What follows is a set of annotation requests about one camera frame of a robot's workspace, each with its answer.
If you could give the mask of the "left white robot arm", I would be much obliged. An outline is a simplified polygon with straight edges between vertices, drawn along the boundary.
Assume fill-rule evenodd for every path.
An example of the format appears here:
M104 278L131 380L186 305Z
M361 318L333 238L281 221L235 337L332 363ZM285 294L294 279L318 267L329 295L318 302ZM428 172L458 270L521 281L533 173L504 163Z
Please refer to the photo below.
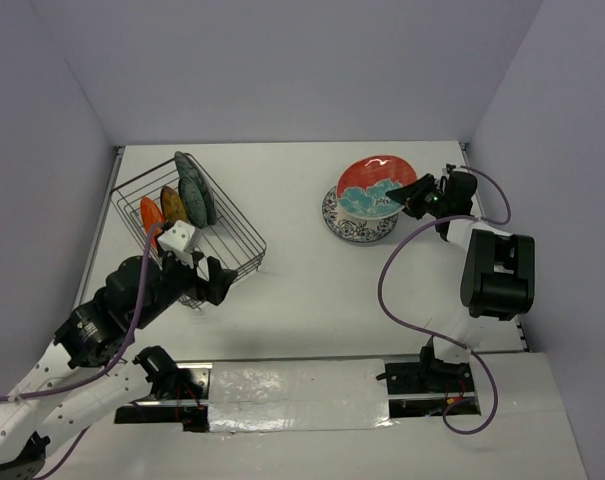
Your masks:
M32 370L0 399L0 479L31 479L69 437L126 403L196 387L160 346L124 357L143 329L192 293L222 303L237 277L215 257L208 275L172 253L129 257L76 307Z

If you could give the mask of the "red teal floral plate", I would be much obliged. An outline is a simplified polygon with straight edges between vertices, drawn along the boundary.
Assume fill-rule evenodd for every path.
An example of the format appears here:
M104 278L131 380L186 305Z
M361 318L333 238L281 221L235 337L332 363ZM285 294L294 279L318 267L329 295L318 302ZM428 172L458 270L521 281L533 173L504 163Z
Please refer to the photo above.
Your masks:
M375 155L351 164L336 185L338 204L350 216L361 220L380 220L398 214L402 202L387 193L418 179L414 168L395 155Z

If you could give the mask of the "green blue patterned small plate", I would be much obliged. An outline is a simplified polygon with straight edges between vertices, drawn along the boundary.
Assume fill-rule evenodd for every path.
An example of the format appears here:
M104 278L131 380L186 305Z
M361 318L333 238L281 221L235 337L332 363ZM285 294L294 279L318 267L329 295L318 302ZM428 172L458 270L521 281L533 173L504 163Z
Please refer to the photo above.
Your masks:
M190 222L197 228L205 228L208 225L206 205L195 182L188 177L181 177L178 193Z

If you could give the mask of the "blue white floral plate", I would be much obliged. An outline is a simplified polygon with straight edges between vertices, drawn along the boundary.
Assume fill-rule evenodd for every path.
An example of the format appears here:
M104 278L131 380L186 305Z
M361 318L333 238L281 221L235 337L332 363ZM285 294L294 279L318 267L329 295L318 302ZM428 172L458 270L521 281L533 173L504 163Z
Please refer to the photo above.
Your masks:
M363 220L349 215L337 200L336 186L324 196L321 211L324 223L336 236L357 244L369 244L387 237L399 218L395 214L381 220Z

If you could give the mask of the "dark green plate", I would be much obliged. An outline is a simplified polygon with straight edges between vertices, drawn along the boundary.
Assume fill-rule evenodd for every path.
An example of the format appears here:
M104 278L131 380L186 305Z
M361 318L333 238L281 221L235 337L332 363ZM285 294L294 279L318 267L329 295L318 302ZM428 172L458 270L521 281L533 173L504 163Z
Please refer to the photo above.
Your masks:
M179 176L190 178L195 182L206 207L207 224L215 225L217 223L218 215L214 195L203 171L195 165L194 158L188 153L176 152L174 161Z

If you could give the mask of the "yellow patterned small plate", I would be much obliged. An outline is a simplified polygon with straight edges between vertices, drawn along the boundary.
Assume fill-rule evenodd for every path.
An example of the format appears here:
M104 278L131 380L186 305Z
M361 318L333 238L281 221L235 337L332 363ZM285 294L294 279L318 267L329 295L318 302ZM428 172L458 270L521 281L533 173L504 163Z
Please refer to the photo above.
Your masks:
M188 215L179 194L169 186L163 186L160 193L160 205L167 222L188 221Z

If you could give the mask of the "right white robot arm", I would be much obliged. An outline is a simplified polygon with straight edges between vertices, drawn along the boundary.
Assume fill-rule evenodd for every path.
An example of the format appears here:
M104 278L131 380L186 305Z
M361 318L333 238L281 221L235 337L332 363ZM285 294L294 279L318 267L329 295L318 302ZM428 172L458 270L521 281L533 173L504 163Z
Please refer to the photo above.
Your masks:
M490 182L502 197L505 219L471 214L479 177ZM438 391L448 382L463 380L487 318L508 322L531 309L535 296L535 241L530 236L502 230L512 216L506 194L494 179L469 166L449 164L442 177L426 174L386 196L400 204L411 218L433 218L409 234L392 257L430 228L444 242L465 253L459 288L463 311L454 317L446 333L414 326L412 329L426 334L428 341L420 350L414 372L395 376L399 381Z

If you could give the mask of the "silver tape sheet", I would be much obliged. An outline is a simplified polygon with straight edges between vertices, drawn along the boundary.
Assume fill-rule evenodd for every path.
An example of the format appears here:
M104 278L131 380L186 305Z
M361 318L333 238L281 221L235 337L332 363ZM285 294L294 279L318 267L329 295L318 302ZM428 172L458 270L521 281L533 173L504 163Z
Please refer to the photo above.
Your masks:
M215 433L370 430L390 420L380 359L218 362L208 393Z

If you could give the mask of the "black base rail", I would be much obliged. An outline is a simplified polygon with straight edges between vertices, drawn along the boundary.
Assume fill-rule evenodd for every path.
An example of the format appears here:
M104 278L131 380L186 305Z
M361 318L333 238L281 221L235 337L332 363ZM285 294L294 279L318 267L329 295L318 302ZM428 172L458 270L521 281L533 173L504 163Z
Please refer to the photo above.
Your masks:
M478 415L471 369L417 358L184 364L189 385L117 409L120 425L193 433L369 430L403 418Z

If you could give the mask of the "orange small plate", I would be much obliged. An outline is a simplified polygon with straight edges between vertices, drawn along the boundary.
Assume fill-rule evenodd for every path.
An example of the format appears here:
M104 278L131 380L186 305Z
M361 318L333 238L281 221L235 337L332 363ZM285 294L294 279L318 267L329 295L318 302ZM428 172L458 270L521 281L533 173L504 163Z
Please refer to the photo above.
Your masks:
M158 205L150 197L141 198L140 217L146 233L152 235L151 245L157 249L157 238L163 233L165 219Z

